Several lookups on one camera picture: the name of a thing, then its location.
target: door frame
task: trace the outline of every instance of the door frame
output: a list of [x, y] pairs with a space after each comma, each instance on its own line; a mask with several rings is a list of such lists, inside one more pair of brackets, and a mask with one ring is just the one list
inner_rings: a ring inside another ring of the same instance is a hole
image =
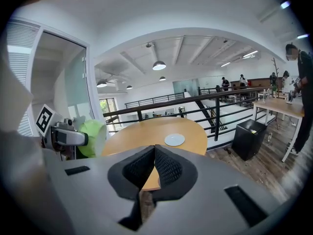
[[[43, 32], [50, 33], [52, 35], [55, 35], [57, 37], [61, 37], [63, 39], [69, 40], [73, 43], [76, 43], [78, 45], [81, 45], [82, 47], [86, 48], [86, 66], [85, 66], [85, 72], [86, 72], [86, 83], [87, 83], [87, 92], [89, 96], [89, 105], [90, 109], [93, 115], [93, 118], [99, 121], [104, 122], [104, 119], [101, 114], [101, 109], [100, 109], [100, 104], [99, 104], [99, 98], [98, 98], [98, 91], [96, 89], [96, 83], [95, 83], [95, 74], [94, 74], [94, 69], [92, 69], [91, 65], [91, 59], [90, 59], [90, 44], [73, 37], [65, 32], [62, 32], [60, 30], [57, 30], [55, 28], [52, 28], [48, 25], [33, 21], [33, 20], [28, 20], [25, 18], [20, 18], [20, 17], [12, 17], [11, 20], [19, 20], [21, 22], [26, 22], [34, 25], [38, 25], [39, 31], [37, 33], [37, 36], [35, 38], [33, 48], [31, 51], [31, 54], [29, 55], [28, 59], [28, 65], [27, 65], [27, 72], [26, 72], [26, 81], [25, 81], [25, 86], [26, 88], [31, 91], [31, 76], [32, 76], [32, 70], [33, 70], [33, 63], [34, 63], [34, 58], [35, 58], [35, 53], [38, 47], [39, 40], [43, 34]], [[34, 113], [33, 113], [33, 108], [32, 104], [29, 105], [27, 108], [27, 114], [28, 114], [28, 121], [30, 128], [33, 132], [33, 136], [38, 137], [39, 133], [36, 128], [36, 122], [34, 118]]]

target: white disc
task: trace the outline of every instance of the white disc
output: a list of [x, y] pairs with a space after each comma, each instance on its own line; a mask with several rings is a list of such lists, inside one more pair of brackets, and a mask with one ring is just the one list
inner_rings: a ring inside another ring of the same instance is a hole
[[185, 142], [185, 137], [181, 134], [170, 134], [164, 142], [169, 146], [178, 146]]

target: trash can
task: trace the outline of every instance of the trash can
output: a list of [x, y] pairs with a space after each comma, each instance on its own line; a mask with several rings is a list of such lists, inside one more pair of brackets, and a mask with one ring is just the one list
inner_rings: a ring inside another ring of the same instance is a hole
[[267, 126], [254, 120], [237, 124], [232, 149], [244, 160], [259, 152]]

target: black pants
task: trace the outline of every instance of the black pants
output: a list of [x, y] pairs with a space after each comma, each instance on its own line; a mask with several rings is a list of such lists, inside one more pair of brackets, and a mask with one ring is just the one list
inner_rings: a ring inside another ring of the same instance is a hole
[[310, 130], [313, 123], [313, 106], [304, 105], [304, 117], [302, 118], [300, 130], [294, 143], [297, 152], [301, 151], [306, 141], [309, 139]]

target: green object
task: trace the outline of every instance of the green object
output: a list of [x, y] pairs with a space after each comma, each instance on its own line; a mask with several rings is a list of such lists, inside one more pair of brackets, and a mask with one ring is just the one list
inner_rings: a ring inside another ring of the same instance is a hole
[[80, 132], [88, 134], [88, 144], [79, 146], [79, 150], [88, 158], [101, 156], [107, 138], [107, 127], [97, 120], [88, 120], [80, 128]]

